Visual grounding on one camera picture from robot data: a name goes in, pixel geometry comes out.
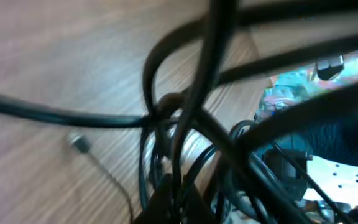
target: beige surface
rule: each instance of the beige surface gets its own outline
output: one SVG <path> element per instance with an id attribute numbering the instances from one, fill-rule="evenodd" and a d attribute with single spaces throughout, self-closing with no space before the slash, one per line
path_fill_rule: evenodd
<path id="1" fill-rule="evenodd" d="M 0 0 L 0 93 L 82 111 L 145 113 L 140 74 L 148 52 L 205 10 L 206 1 L 190 0 Z M 257 58 L 249 42 L 249 34 L 236 37 L 226 66 Z M 199 49 L 193 44 L 164 63 L 158 96 L 189 84 Z M 252 117 L 264 85 L 217 90 L 207 108 L 229 129 Z M 127 222 L 117 188 L 66 145 L 71 130 L 0 115 L 0 223 Z M 83 132 L 139 213 L 139 130 Z M 187 161 L 205 145 L 192 135 Z"/>

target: wooden floor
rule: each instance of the wooden floor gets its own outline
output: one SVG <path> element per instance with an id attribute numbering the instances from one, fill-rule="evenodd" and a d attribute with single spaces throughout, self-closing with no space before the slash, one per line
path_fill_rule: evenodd
<path id="1" fill-rule="evenodd" d="M 73 110 L 145 114 L 140 74 L 147 54 L 206 6 L 205 0 L 0 0 L 0 93 Z M 246 32 L 236 36 L 225 67 L 257 59 L 250 42 Z M 164 63 L 158 97 L 190 83 L 199 51 L 194 43 Z M 230 128 L 252 117 L 264 86 L 254 80 L 220 88 L 206 107 Z M 0 115 L 0 223 L 127 223 L 117 188 L 67 146 L 72 130 Z M 139 130 L 80 131 L 130 192 L 138 214 Z M 184 169 L 206 145 L 195 133 L 189 137 Z"/>

